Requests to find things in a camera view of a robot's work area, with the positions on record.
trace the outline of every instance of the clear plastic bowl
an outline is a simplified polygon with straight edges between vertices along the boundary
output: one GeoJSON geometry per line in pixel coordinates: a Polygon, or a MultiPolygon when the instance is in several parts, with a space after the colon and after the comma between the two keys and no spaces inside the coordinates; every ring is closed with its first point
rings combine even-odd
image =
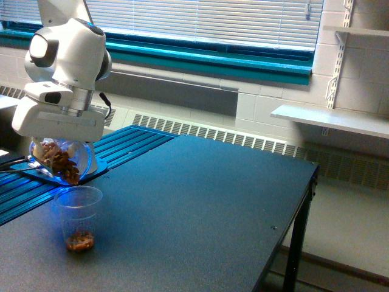
{"type": "Polygon", "coordinates": [[[30,154],[65,186],[77,185],[92,163],[91,149],[87,143],[79,141],[34,139],[30,144],[30,154]]]}

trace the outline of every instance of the white shelf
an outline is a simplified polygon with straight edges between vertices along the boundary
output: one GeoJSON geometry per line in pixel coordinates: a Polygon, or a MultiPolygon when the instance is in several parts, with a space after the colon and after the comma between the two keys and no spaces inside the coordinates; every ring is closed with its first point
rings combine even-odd
{"type": "Polygon", "coordinates": [[[281,105],[272,117],[389,139],[389,118],[309,105],[281,105]]]}
{"type": "Polygon", "coordinates": [[[376,37],[389,37],[389,31],[387,30],[375,30],[375,29],[355,29],[353,27],[341,27],[341,26],[324,26],[324,30],[333,30],[340,33],[350,33],[352,35],[365,35],[376,37]]]}

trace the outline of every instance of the window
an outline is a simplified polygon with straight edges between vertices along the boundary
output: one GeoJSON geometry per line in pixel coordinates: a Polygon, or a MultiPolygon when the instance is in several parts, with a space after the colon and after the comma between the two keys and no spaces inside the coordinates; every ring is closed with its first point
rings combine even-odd
{"type": "MultiPolygon", "coordinates": [[[[86,2],[114,57],[127,52],[284,75],[310,74],[323,5],[323,0],[86,2]]],[[[36,0],[0,0],[0,5],[8,29],[40,24],[36,0]]]]}

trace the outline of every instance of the radiator vent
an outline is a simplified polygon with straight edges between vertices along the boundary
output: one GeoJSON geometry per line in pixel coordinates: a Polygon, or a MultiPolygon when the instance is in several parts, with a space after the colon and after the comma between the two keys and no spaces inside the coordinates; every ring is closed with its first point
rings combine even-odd
{"type": "Polygon", "coordinates": [[[269,151],[279,155],[305,159],[320,164],[320,174],[328,178],[380,190],[389,189],[389,162],[387,161],[369,161],[357,155],[340,155],[326,150],[307,149],[268,137],[246,135],[222,128],[166,120],[142,114],[135,115],[133,124],[169,133],[189,134],[261,151],[269,151]]]}
{"type": "Polygon", "coordinates": [[[13,97],[14,99],[21,99],[26,95],[22,89],[11,88],[7,86],[0,86],[0,94],[3,96],[13,97]]]}

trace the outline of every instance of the window sill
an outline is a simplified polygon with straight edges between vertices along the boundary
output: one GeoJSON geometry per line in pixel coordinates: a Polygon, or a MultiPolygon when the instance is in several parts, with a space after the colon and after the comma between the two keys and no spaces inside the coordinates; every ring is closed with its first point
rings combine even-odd
{"type": "MultiPolygon", "coordinates": [[[[0,45],[28,47],[32,32],[0,31],[0,45]]],[[[151,64],[230,77],[309,85],[312,62],[210,52],[153,44],[132,44],[107,38],[107,50],[116,60],[151,64]]]]}

